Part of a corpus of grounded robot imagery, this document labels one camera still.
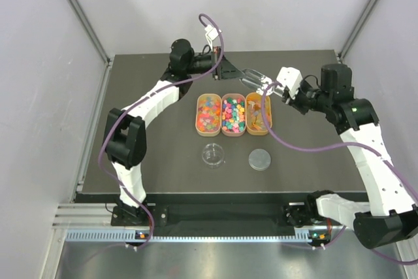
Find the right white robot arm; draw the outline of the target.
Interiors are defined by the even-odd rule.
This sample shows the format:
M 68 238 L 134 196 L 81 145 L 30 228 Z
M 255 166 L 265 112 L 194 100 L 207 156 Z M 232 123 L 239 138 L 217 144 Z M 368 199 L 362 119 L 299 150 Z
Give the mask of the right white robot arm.
M 307 198 L 306 219 L 314 224 L 326 218 L 339 222 L 368 249 L 416 236 L 417 198 L 394 171 L 373 105 L 355 97 L 352 70 L 339 63 L 324 65 L 314 88 L 298 69 L 282 67 L 277 81 L 287 105 L 302 114 L 323 113 L 334 126 L 341 141 L 328 150 L 348 148 L 368 197 L 367 203 L 358 203 L 332 191 L 316 191 Z

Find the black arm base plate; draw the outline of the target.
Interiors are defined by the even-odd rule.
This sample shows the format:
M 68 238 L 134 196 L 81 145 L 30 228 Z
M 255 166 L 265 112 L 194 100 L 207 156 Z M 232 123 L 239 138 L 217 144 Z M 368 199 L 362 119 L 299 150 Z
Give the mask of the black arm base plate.
M 118 201 L 117 220 L 139 225 L 152 214 L 156 227 L 189 222 L 268 222 L 301 227 L 321 221 L 307 193 L 151 193 L 141 205 Z

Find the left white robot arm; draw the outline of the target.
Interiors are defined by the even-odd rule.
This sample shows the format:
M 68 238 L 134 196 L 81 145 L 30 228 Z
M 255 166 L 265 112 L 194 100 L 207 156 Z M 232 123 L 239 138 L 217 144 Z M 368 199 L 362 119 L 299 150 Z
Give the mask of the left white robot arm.
M 215 80 L 241 79 L 244 71 L 227 60 L 220 46 L 197 54 L 188 40 L 178 39 L 170 46 L 169 64 L 155 86 L 132 105 L 108 113 L 99 157 L 111 162 L 120 186 L 118 206 L 133 224 L 144 223 L 149 211 L 143 203 L 146 192 L 140 166 L 147 150 L 146 128 L 185 96 L 193 81 L 206 75 Z

